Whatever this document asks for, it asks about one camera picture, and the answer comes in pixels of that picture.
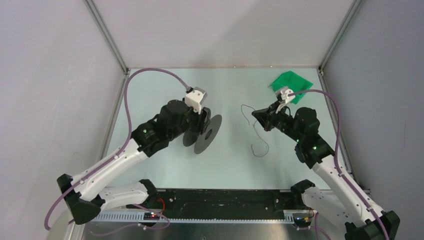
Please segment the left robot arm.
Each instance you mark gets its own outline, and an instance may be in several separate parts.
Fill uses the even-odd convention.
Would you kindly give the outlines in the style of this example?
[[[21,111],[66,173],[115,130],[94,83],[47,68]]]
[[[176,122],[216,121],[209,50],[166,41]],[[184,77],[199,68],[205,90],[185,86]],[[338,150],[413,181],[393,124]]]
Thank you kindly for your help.
[[[141,163],[167,148],[171,141],[183,136],[183,145],[194,145],[200,154],[200,137],[206,136],[212,123],[221,119],[212,116],[208,107],[191,104],[185,99],[171,100],[153,118],[129,132],[124,144],[77,175],[66,173],[56,180],[72,222],[83,225],[101,212],[125,205],[153,208],[158,202],[156,187],[141,179],[128,187],[109,187],[109,183],[135,164]]]

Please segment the black cable spool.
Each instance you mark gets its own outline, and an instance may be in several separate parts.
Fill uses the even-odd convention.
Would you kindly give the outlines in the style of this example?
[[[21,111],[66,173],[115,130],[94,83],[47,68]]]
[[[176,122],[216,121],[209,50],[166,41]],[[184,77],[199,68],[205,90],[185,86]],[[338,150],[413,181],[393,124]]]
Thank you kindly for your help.
[[[222,124],[222,116],[217,114],[213,116],[207,124],[203,133],[194,127],[187,130],[182,139],[185,147],[194,145],[194,153],[199,155],[203,153],[213,142]]]

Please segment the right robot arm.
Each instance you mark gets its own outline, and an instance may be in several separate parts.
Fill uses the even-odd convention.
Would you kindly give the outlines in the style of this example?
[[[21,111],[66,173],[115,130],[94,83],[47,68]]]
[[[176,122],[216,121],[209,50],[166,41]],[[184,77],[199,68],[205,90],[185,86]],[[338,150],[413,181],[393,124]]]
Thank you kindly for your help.
[[[335,151],[319,135],[320,121],[314,109],[301,107],[290,115],[274,103],[251,114],[265,131],[277,129],[294,140],[299,161],[313,170],[337,197],[326,198],[314,183],[303,180],[291,187],[290,201],[295,208],[314,209],[337,227],[346,240],[395,239],[399,216],[393,210],[383,210],[339,164]]]

